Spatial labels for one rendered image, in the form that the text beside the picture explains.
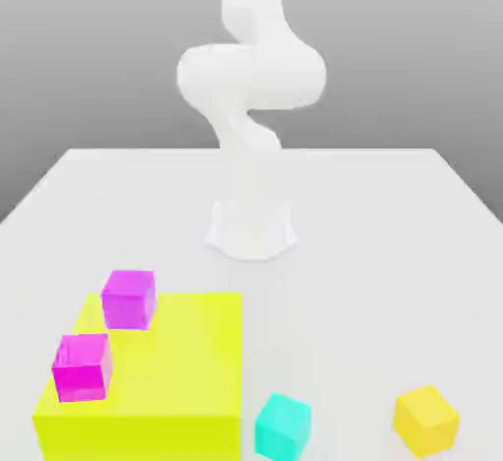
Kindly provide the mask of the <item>small purple cube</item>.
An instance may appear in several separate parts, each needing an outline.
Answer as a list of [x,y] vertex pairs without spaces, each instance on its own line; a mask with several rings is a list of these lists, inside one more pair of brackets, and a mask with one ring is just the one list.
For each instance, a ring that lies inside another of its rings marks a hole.
[[115,269],[101,291],[105,325],[110,330],[148,330],[156,309],[151,270]]

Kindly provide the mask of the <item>large yellow box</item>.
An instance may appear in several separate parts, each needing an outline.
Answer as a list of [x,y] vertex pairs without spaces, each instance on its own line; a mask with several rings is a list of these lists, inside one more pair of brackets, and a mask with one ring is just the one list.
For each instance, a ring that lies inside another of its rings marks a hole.
[[146,331],[112,330],[101,401],[61,403],[52,380],[32,414],[43,461],[241,461],[243,297],[157,297]]

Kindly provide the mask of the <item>small magenta cube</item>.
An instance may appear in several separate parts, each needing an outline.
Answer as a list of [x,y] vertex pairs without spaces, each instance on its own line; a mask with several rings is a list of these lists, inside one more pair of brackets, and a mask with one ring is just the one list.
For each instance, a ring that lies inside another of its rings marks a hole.
[[108,333],[64,335],[51,367],[59,402],[106,399],[113,367]]

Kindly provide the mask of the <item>small cyan cube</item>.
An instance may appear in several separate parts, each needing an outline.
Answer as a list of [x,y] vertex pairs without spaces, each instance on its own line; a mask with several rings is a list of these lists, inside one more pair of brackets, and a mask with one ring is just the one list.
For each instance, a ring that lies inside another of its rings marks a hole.
[[300,461],[311,417],[309,405],[273,392],[254,423],[254,452],[273,461]]

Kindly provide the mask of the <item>small yellow cube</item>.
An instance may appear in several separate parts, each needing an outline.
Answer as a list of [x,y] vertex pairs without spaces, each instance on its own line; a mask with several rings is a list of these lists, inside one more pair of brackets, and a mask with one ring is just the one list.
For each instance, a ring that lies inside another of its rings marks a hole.
[[393,430],[419,459],[451,448],[460,423],[460,414],[433,385],[405,392],[396,398]]

